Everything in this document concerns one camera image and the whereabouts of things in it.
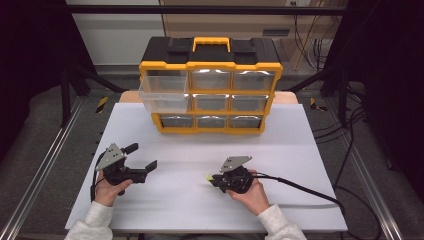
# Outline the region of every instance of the yellow handle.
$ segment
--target yellow handle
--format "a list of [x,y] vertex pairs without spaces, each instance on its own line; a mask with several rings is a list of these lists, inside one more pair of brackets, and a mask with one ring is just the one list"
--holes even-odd
[[225,37],[195,37],[193,43],[193,52],[197,44],[226,44],[227,51],[230,52],[230,39]]

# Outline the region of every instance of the white tabletop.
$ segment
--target white tabletop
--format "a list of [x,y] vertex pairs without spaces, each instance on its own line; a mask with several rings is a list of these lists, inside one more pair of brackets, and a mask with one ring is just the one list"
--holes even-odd
[[[282,177],[335,197],[303,106],[273,105],[260,135],[202,133],[161,134],[141,103],[117,103],[93,163],[70,214],[66,229],[84,219],[90,207],[89,188],[98,156],[114,142],[138,143],[125,165],[158,167],[144,184],[133,184],[118,197],[110,227],[123,232],[265,232],[257,218],[205,179],[219,173],[229,156],[252,156],[246,168]],[[260,180],[271,204],[306,231],[345,231],[340,209],[327,200],[278,183]]]

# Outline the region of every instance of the white sleeve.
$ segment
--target white sleeve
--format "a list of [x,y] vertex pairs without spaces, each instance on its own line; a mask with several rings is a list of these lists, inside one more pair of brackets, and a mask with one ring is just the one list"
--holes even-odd
[[85,220],[77,220],[65,240],[112,239],[112,230],[109,228],[112,212],[113,207],[105,207],[93,201]]
[[266,240],[306,239],[300,228],[284,216],[277,204],[263,211],[258,218],[268,232]]

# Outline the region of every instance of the gray floor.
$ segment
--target gray floor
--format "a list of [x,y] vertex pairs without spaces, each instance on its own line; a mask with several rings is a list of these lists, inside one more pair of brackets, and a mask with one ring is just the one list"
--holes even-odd
[[[132,75],[122,76],[119,73],[106,75],[105,78],[116,79],[122,87],[136,89],[138,79]],[[294,85],[305,76],[290,75],[279,84],[279,88]],[[361,84],[352,83],[363,91]],[[82,181],[87,174],[92,154],[97,149],[113,104],[119,100],[119,94],[92,84],[90,96],[84,100],[81,113],[75,122],[67,140],[51,168],[41,191],[28,213],[19,231],[20,236],[38,235],[38,239],[49,239],[41,235],[49,235],[50,239],[62,239],[66,234],[65,223],[70,214],[70,206],[76,199]],[[323,99],[316,91],[320,83],[315,83],[297,93],[312,130],[322,129],[335,123],[329,111],[311,109],[311,96],[319,107],[328,107],[333,99]],[[101,113],[96,113],[100,99],[109,99]],[[31,114],[0,166],[0,226],[4,227],[24,195],[38,167],[42,163],[50,144],[53,142],[61,121],[60,89],[53,88],[41,93],[31,102]],[[355,109],[360,104],[349,98],[348,107]],[[315,136],[329,132],[314,132]],[[317,143],[328,176],[334,181],[346,152],[342,137],[327,143],[326,140],[337,136],[335,133],[327,138],[318,139]],[[358,148],[366,167],[378,186],[394,220],[404,239],[424,239],[424,206],[417,198],[401,172],[389,170],[386,158],[369,124],[358,121],[354,125],[355,146]],[[349,160],[340,180],[340,185],[358,194],[363,199],[367,196],[351,161]],[[371,239],[377,232],[373,215],[355,198],[342,191],[336,191],[337,197],[347,209],[346,221],[349,230],[358,236]],[[307,233],[309,239],[340,239],[334,233]]]

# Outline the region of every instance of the yellow storage case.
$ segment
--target yellow storage case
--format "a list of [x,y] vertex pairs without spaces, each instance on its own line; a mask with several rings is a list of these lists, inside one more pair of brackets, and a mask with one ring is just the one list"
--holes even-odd
[[162,133],[259,134],[283,66],[272,39],[152,37],[139,96]]

